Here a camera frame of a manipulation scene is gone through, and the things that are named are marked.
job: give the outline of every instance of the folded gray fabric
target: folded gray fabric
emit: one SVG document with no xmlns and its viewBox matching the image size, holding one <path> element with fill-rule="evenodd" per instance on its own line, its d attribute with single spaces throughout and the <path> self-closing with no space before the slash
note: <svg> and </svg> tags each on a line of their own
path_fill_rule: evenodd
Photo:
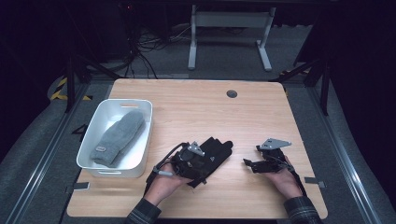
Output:
<svg viewBox="0 0 396 224">
<path fill-rule="evenodd" d="M 91 159 L 110 167 L 119 152 L 134 139 L 144 122 L 143 114 L 139 110 L 124 115 L 105 131 L 99 144 L 91 152 Z"/>
</svg>

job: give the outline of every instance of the dark background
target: dark background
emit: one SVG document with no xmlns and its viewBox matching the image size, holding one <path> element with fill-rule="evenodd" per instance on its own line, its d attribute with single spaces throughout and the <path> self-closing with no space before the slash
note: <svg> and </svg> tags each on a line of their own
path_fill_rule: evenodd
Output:
<svg viewBox="0 0 396 224">
<path fill-rule="evenodd" d="M 318 7 L 279 7 L 274 24 L 318 23 L 300 60 L 309 61 L 329 49 L 332 84 L 350 131 L 396 207 L 392 185 L 396 178 L 392 169 L 396 159 L 392 144 L 396 139 L 396 19 L 392 13 L 396 7 L 390 1 L 350 2 L 325 14 L 325 22 L 316 20 Z M 62 4 L 45 1 L 1 1 L 1 159 L 50 103 L 48 88 L 64 71 L 70 54 L 76 51 L 97 62 L 125 56 L 128 45 L 120 14 L 106 4 L 116 3 L 69 4 L 65 10 Z M 140 23 L 163 38 L 173 25 L 189 22 L 191 13 L 186 6 L 136 9 Z"/>
</svg>

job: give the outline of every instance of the table top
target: table top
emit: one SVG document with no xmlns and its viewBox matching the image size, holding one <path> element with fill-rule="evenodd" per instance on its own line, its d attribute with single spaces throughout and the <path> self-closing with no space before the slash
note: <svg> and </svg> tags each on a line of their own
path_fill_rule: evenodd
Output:
<svg viewBox="0 0 396 224">
<path fill-rule="evenodd" d="M 227 91 L 236 91 L 230 98 Z M 71 217 L 126 217 L 142 198 L 152 167 L 181 142 L 202 144 L 213 136 L 233 141 L 233 154 L 195 189 L 180 187 L 165 199 L 160 217 L 285 218 L 285 198 L 243 159 L 262 161 L 256 150 L 268 138 L 282 147 L 304 182 L 315 177 L 283 87 L 274 82 L 118 79 L 109 98 L 152 102 L 153 127 L 145 172 L 138 178 L 93 177 L 81 171 L 67 208 Z M 321 218 L 327 216 L 318 185 L 303 183 Z"/>
</svg>

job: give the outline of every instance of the gray floor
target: gray floor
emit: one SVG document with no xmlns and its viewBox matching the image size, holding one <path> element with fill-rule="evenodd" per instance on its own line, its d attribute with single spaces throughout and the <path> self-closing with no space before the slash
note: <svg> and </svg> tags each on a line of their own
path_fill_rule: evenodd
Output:
<svg viewBox="0 0 396 224">
<path fill-rule="evenodd" d="M 271 30 L 266 50 L 273 66 L 272 72 L 263 70 L 259 52 L 255 47 L 255 40 L 260 39 L 261 32 L 253 29 L 247 29 L 239 35 L 224 30 L 200 32 L 194 71 L 187 69 L 190 47 L 187 37 L 164 49 L 152 50 L 144 55 L 151 62 L 158 78 L 266 81 L 293 67 L 294 59 L 309 30 L 310 27 L 301 26 L 275 27 Z M 153 75 L 147 75 L 147 68 L 140 59 L 134 60 L 133 69 L 135 78 L 153 78 Z M 294 77 L 286 81 L 284 87 L 315 175 L 326 184 L 321 192 L 329 215 L 323 221 L 369 223 L 350 190 L 345 173 L 337 160 L 333 141 L 317 109 L 316 92 L 320 85 L 308 89 L 302 84 L 303 78 L 304 75 Z M 52 95 L 58 82 L 59 79 L 54 80 L 49 95 Z M 80 135 L 72 132 L 90 122 L 97 105 L 107 98 L 111 84 L 111 80 L 100 75 L 95 75 L 88 86 L 77 84 L 81 94 L 91 95 L 92 100 L 81 101 L 68 114 L 64 113 L 66 101 L 53 100 L 23 133 L 1 163 L 0 223 L 6 223 L 8 218 L 16 223 L 122 222 L 122 218 L 115 217 L 69 217 L 65 212 L 70 197 L 65 190 L 73 185 L 79 174 L 76 156 Z M 375 214 L 382 223 L 396 223 L 396 214 L 389 199 L 361 156 L 332 88 L 328 108 L 329 116 L 326 120 L 331 123 L 337 139 L 352 161 Z M 64 130 L 59 130 L 66 120 L 68 122 Z M 29 182 L 31 176 L 38 177 L 38 181 Z M 27 185 L 33 186 L 29 188 L 30 192 L 24 191 Z M 278 223 L 287 223 L 287 220 L 279 220 Z"/>
</svg>

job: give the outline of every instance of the yellow and black tape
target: yellow and black tape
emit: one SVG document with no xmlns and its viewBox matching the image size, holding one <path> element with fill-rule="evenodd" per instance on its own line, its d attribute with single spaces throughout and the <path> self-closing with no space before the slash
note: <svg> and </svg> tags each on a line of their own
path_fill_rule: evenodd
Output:
<svg viewBox="0 0 396 224">
<path fill-rule="evenodd" d="M 51 100 L 67 100 L 67 95 L 61 95 L 64 85 L 67 83 L 67 76 L 64 76 L 56 87 L 54 93 L 50 97 Z M 93 96 L 85 95 L 82 100 L 92 100 Z"/>
</svg>

